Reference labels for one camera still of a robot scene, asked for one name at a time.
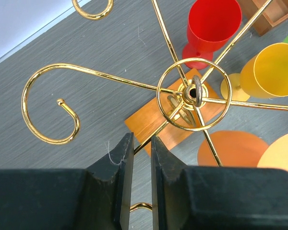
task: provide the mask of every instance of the red plastic cup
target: red plastic cup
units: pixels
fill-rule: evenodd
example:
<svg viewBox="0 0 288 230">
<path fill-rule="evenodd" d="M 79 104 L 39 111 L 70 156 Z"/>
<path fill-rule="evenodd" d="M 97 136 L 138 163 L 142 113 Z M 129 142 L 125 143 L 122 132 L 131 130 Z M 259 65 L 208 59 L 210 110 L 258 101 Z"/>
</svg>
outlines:
<svg viewBox="0 0 288 230">
<path fill-rule="evenodd" d="M 219 50 L 237 32 L 242 21 L 240 5 L 236 0 L 197 0 L 190 9 L 187 38 L 189 43 L 182 58 L 212 60 Z M 189 68 L 204 69 L 201 62 L 185 63 Z"/>
</svg>

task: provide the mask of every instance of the orange plastic cup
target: orange plastic cup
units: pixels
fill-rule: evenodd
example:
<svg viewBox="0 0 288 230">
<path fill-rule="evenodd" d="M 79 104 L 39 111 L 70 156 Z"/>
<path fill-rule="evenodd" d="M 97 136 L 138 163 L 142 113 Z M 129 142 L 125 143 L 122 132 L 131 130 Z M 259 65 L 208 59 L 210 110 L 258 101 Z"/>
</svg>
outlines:
<svg viewBox="0 0 288 230">
<path fill-rule="evenodd" d="M 241 71 L 240 85 L 257 98 L 288 96 L 288 44 L 272 44 L 253 57 Z"/>
<path fill-rule="evenodd" d="M 258 161 L 269 145 L 254 134 L 222 130 L 210 134 L 223 166 L 226 167 L 257 167 Z M 217 166 L 210 148 L 204 140 L 198 149 L 199 166 Z"/>
</svg>

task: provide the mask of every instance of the wooden tray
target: wooden tray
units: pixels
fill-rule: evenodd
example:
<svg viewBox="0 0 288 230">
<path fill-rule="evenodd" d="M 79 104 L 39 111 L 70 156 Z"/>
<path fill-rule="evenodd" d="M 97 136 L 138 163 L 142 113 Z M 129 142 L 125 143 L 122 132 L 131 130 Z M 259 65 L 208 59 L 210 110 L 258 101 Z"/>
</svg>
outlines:
<svg viewBox="0 0 288 230">
<path fill-rule="evenodd" d="M 192 69 L 187 74 L 187 79 L 191 79 L 194 75 L 198 75 L 201 77 L 201 74 L 196 70 Z M 174 82 L 172 85 L 169 86 L 169 89 L 177 90 L 177 88 L 180 86 L 182 81 L 179 79 L 176 82 Z M 211 86 L 207 83 L 205 83 L 208 92 L 209 97 L 213 98 L 219 98 L 217 93 L 211 88 Z M 165 111 L 170 111 L 171 107 L 169 103 L 167 102 L 167 96 L 168 94 L 161 93 L 160 98 L 162 105 L 164 106 Z M 202 108 L 201 112 L 203 115 L 203 119 L 205 122 L 208 122 L 213 117 L 215 117 L 218 113 L 220 113 L 224 109 L 224 105 L 222 104 L 215 104 L 215 103 L 206 103 Z M 137 138 L 137 140 L 141 143 L 143 142 L 163 121 L 165 121 L 165 118 L 159 111 L 157 100 L 156 98 L 152 99 L 150 102 L 148 102 L 146 105 L 144 105 L 141 109 L 139 109 L 137 112 L 135 112 L 133 115 L 131 115 L 129 118 L 125 120 L 125 124 L 129 128 L 131 132 L 134 133 L 134 136 Z M 178 122 L 180 124 L 183 124 L 182 119 L 179 118 Z M 189 135 L 191 135 L 192 132 L 185 131 L 182 129 L 179 129 L 171 124 L 168 124 L 164 130 L 160 132 L 158 135 L 166 147 L 168 149 L 172 149 L 173 147 L 177 146 L 179 143 L 181 143 L 183 140 L 185 140 Z M 148 155 L 150 156 L 150 150 L 151 150 L 151 144 L 149 143 L 144 148 Z"/>
<path fill-rule="evenodd" d="M 242 12 L 250 19 L 266 0 L 237 0 Z M 262 36 L 288 19 L 288 0 L 273 0 L 254 23 L 256 32 Z"/>
</svg>

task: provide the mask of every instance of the gold metal rack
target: gold metal rack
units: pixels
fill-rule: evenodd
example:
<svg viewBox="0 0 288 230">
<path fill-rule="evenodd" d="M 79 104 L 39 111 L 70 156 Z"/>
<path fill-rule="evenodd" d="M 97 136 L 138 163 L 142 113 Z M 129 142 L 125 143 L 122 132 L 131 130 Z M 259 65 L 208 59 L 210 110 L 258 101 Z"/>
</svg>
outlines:
<svg viewBox="0 0 288 230">
<path fill-rule="evenodd" d="M 54 145 L 61 145 L 61 144 L 66 144 L 70 141 L 72 141 L 76 135 L 79 132 L 80 129 L 80 120 L 79 117 L 77 115 L 77 113 L 75 111 L 73 111 L 66 103 L 63 99 L 58 99 L 57 103 L 59 106 L 61 106 L 68 114 L 71 115 L 71 117 L 74 120 L 74 130 L 73 132 L 67 137 L 67 138 L 63 138 L 63 139 L 52 139 L 52 138 L 48 138 L 45 135 L 43 135 L 40 131 L 38 131 L 35 126 L 32 124 L 32 121 L 30 120 L 30 116 L 28 113 L 28 108 L 27 108 L 27 100 L 28 100 L 28 94 L 30 91 L 31 86 L 33 85 L 33 83 L 37 80 L 38 77 L 40 77 L 41 75 L 43 75 L 44 73 L 51 71 L 53 69 L 73 69 L 75 71 L 79 71 L 79 72 L 83 72 L 83 73 L 87 73 L 87 74 L 91 74 L 91 75 L 95 75 L 98 77 L 102 77 L 105 79 L 109 79 L 109 80 L 113 80 L 113 81 L 117 81 L 120 83 L 124 83 L 124 84 L 128 84 L 128 85 L 132 85 L 132 86 L 136 86 L 136 87 L 140 87 L 140 88 L 144 88 L 144 89 L 148 89 L 148 90 L 153 90 L 156 91 L 156 98 L 157 98 L 157 103 L 158 103 L 158 107 L 160 112 L 162 113 L 162 115 L 164 116 L 164 118 L 166 119 L 166 121 L 164 121 L 153 133 L 151 133 L 145 141 L 143 141 L 135 150 L 134 150 L 134 154 L 137 154 L 145 145 L 147 145 L 150 140 L 151 137 L 153 135 L 158 135 L 168 124 L 172 124 L 178 128 L 184 129 L 184 130 L 189 130 L 189 131 L 203 131 L 204 133 L 204 137 L 210 147 L 210 150 L 218 164 L 218 166 L 222 166 L 222 162 L 220 160 L 220 158 L 218 157 L 218 154 L 216 152 L 216 149 L 211 141 L 211 138 L 209 136 L 208 133 L 208 129 L 215 126 L 219 121 L 221 121 L 224 116 L 226 115 L 229 107 L 231 105 L 233 106 L 243 106 L 243 107 L 250 107 L 250 108 L 261 108 L 261 109 L 272 109 L 272 110 L 283 110 L 283 111 L 288 111 L 288 106 L 286 105 L 278 105 L 278 104 L 265 104 L 265 103 L 252 103 L 252 102 L 240 102 L 240 101 L 233 101 L 232 100 L 232 88 L 230 85 L 230 81 L 228 78 L 227 73 L 218 65 L 220 63 L 220 61 L 226 56 L 226 54 L 233 48 L 233 46 L 239 41 L 239 39 L 246 33 L 246 31 L 248 31 L 248 29 L 254 24 L 254 22 L 261 16 L 261 14 L 263 13 L 263 11 L 267 8 L 267 6 L 272 2 L 273 0 L 267 0 L 265 2 L 265 4 L 254 14 L 254 16 L 245 24 L 245 26 L 241 29 L 241 31 L 233 38 L 233 40 L 230 42 L 230 44 L 223 50 L 223 52 L 219 55 L 219 57 L 214 61 L 208 61 L 202 58 L 188 58 L 188 59 L 183 59 L 183 60 L 178 60 L 176 52 L 174 50 L 173 44 L 170 40 L 170 37 L 168 35 L 166 26 L 164 24 L 164 21 L 162 19 L 162 15 L 158 6 L 158 3 L 156 0 L 152 0 L 152 4 L 153 7 L 155 9 L 156 12 L 156 16 L 158 19 L 158 22 L 160 24 L 162 33 L 164 35 L 166 44 L 168 45 L 169 51 L 171 53 L 171 56 L 173 58 L 174 64 L 171 65 L 161 76 L 159 83 L 157 86 L 153 86 L 153 85 L 148 85 L 148 84 L 144 84 L 144 83 L 140 83 L 137 81 L 132 81 L 129 79 L 124 79 L 121 77 L 117 77 L 114 75 L 110 75 L 107 73 L 103 73 L 97 70 L 93 70 L 93 69 L 88 69 L 88 68 L 84 68 L 81 66 L 77 66 L 77 65 L 72 65 L 72 64 L 66 64 L 66 63 L 56 63 L 56 64 L 51 64 L 48 66 L 45 66 L 43 68 L 41 68 L 40 70 L 38 70 L 36 73 L 34 73 L 30 79 L 28 80 L 28 82 L 26 83 L 24 90 L 23 90 L 23 94 L 22 94 L 22 114 L 24 117 L 24 121 L 27 124 L 28 128 L 32 131 L 32 133 L 39 138 L 40 140 L 47 142 L 49 144 L 54 144 Z M 99 14 L 89 14 L 84 12 L 81 7 L 79 6 L 77 0 L 72 0 L 72 3 L 75 7 L 75 9 L 78 11 L 78 13 L 80 15 L 82 15 L 83 17 L 89 19 L 89 20 L 99 20 L 102 19 L 104 17 L 106 17 L 112 10 L 113 8 L 113 0 L 108 0 L 108 5 L 107 7 Z M 208 71 L 202 76 L 202 78 L 197 79 L 196 77 L 193 78 L 192 83 L 189 83 L 187 81 L 187 78 L 182 70 L 182 67 L 180 66 L 183 63 L 189 62 L 189 61 L 200 61 L 200 62 L 204 62 L 206 64 L 210 65 L 210 68 L 208 69 Z M 184 90 L 183 91 L 175 91 L 175 90 L 170 90 L 170 89 L 165 89 L 162 88 L 162 82 L 164 80 L 164 78 L 166 77 L 166 75 L 174 68 L 178 69 L 180 78 L 184 84 Z M 202 84 L 204 83 L 204 81 L 207 79 L 207 77 L 209 76 L 209 74 L 214 70 L 217 69 L 225 78 L 226 83 L 227 83 L 227 88 L 228 88 L 228 98 L 226 100 L 223 99 L 216 99 L 216 98 L 209 98 L 209 97 L 204 97 L 202 95 Z M 197 93 L 197 97 L 191 97 L 191 90 L 192 89 L 196 89 L 197 92 L 201 92 L 201 93 Z M 180 103 L 177 105 L 177 107 L 175 109 L 173 109 L 173 111 L 170 113 L 170 115 L 168 115 L 161 104 L 160 101 L 160 94 L 161 93 L 167 93 L 167 94 L 171 94 L 171 95 L 175 95 L 178 97 L 181 97 L 181 101 Z M 206 125 L 204 123 L 202 114 L 199 110 L 199 107 L 202 103 L 218 103 L 218 104 L 224 104 L 225 105 L 225 109 L 223 110 L 221 116 L 219 118 L 217 118 L 214 122 Z M 198 118 L 199 118 L 199 122 L 200 122 L 200 127 L 186 127 L 186 126 L 182 126 L 179 125 L 178 123 L 176 123 L 174 121 L 174 117 L 175 115 L 178 114 L 178 112 L 186 105 L 191 105 L 194 108 L 195 113 L 197 114 Z M 137 208 L 146 208 L 149 210 L 152 210 L 152 207 L 150 204 L 147 203 L 138 203 L 135 204 L 131 207 L 131 211 L 136 210 Z"/>
</svg>

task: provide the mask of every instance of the metal ring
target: metal ring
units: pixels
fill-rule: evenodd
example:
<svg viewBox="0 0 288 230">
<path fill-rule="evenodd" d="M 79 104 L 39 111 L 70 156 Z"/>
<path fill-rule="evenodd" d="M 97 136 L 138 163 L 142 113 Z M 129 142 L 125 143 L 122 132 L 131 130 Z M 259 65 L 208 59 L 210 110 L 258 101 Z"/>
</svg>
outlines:
<svg viewBox="0 0 288 230">
<path fill-rule="evenodd" d="M 227 88 L 228 88 L 228 98 L 226 100 L 226 105 L 225 105 L 225 109 L 223 110 L 222 114 L 220 117 L 218 117 L 214 122 L 212 122 L 211 124 L 209 125 L 206 125 L 206 126 L 202 126 L 202 127 L 199 127 L 199 128 L 190 128 L 190 127 L 185 127 L 185 126 L 181 126 L 175 122 L 173 122 L 169 116 L 166 114 L 166 112 L 164 111 L 163 107 L 162 107 L 162 104 L 161 104 L 161 100 L 160 100 L 160 89 L 161 89 L 161 85 L 162 85 L 162 82 L 164 80 L 164 78 L 168 75 L 169 72 L 171 72 L 172 69 L 174 69 L 175 67 L 177 67 L 178 65 L 181 65 L 181 64 L 184 64 L 186 62 L 191 62 L 191 61 L 200 61 L 200 62 L 203 62 L 203 63 L 206 63 L 210 66 L 213 66 L 215 67 L 224 77 L 224 79 L 226 80 L 226 84 L 227 84 Z M 232 88 L 231 88 L 231 85 L 230 85 L 230 81 L 229 81 L 229 77 L 227 75 L 227 73 L 225 73 L 225 71 L 218 65 L 216 65 L 215 63 L 213 63 L 212 61 L 209 61 L 209 60 L 206 60 L 206 59 L 203 59 L 203 58 L 196 58 L 196 57 L 192 57 L 192 58 L 187 58 L 187 59 L 183 59 L 183 60 L 180 60 L 178 62 L 175 62 L 173 65 L 171 65 L 161 76 L 159 82 L 158 82 L 158 85 L 157 85 L 157 93 L 156 93 L 156 98 L 157 98 L 157 104 L 158 104 L 158 107 L 159 107 L 159 110 L 160 112 L 162 113 L 162 115 L 165 117 L 165 119 L 171 123 L 173 126 L 177 127 L 177 128 L 181 128 L 183 130 L 188 130 L 188 131 L 201 131 L 201 130 L 205 130 L 205 129 L 209 129 L 213 126 L 215 126 L 217 123 L 219 123 L 225 116 L 225 114 L 228 112 L 228 109 L 230 107 L 230 103 L 231 103 L 231 98 L 232 98 Z"/>
<path fill-rule="evenodd" d="M 195 90 L 196 90 L 195 106 L 200 107 L 202 104 L 202 98 L 203 98 L 203 87 L 202 87 L 201 80 L 197 75 L 193 76 L 192 84 L 195 85 Z"/>
</svg>

